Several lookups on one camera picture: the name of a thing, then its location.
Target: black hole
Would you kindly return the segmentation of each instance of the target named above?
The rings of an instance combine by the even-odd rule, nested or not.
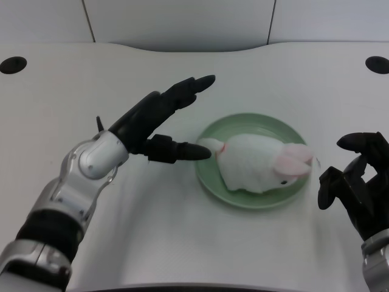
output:
[[[389,60],[384,57],[369,57],[366,59],[365,64],[374,73],[389,74]]]
[[[15,74],[27,66],[27,60],[23,57],[12,57],[0,64],[0,72],[4,74]]]

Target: silver robotic arm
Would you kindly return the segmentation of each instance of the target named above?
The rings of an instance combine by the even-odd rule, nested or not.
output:
[[[150,161],[175,163],[211,156],[207,148],[177,143],[151,133],[196,93],[215,81],[189,78],[165,93],[152,92],[108,131],[97,118],[99,134],[76,145],[63,159],[60,176],[43,189],[16,239],[0,255],[0,291],[64,291],[71,263],[93,217],[101,191],[116,176],[129,153]]]

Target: black robotic fingertip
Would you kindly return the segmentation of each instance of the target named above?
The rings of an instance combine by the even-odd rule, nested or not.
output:
[[[353,133],[343,136],[336,143],[340,148],[360,153],[366,147],[366,137],[363,133]]]
[[[212,152],[203,146],[181,143],[179,146],[179,160],[204,160],[212,156]]]
[[[190,89],[194,93],[202,92],[206,90],[208,87],[210,87],[215,82],[215,80],[216,80],[215,75],[208,75],[208,76],[201,77],[191,83]]]

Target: black robotic finger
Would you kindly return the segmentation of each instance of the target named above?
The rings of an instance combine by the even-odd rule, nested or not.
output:
[[[147,139],[135,152],[148,157],[149,161],[175,163],[177,160],[203,160],[211,157],[209,149],[191,143],[177,143],[169,136],[154,135]]]
[[[166,102],[174,106],[174,110],[179,110],[191,105],[196,100],[196,93],[202,92],[215,82],[215,75],[209,75],[194,79],[193,77],[181,81],[166,92],[161,94]]]
[[[191,105],[196,93],[207,89],[215,82],[215,76],[181,81],[166,92],[148,94],[124,116],[114,123],[109,131],[115,134],[129,153],[136,153],[153,131],[162,125],[176,110]]]
[[[317,202],[321,210],[328,209],[334,202],[336,192],[333,188],[337,185],[338,180],[342,179],[342,175],[343,173],[340,170],[331,166],[319,177],[320,188]]]
[[[389,144],[380,132],[348,134],[342,137],[337,145],[364,155],[367,163],[377,172],[389,167]]]

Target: white wall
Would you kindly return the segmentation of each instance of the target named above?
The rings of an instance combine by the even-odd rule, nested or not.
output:
[[[146,50],[242,50],[267,43],[274,0],[86,0],[96,41]]]
[[[0,0],[0,43],[92,41],[81,0]]]
[[[270,43],[389,41],[388,0],[277,0]]]
[[[85,0],[96,41],[148,50],[241,50],[266,44],[268,36],[270,43],[389,41],[388,0],[274,3]],[[92,41],[82,0],[0,0],[0,44]]]

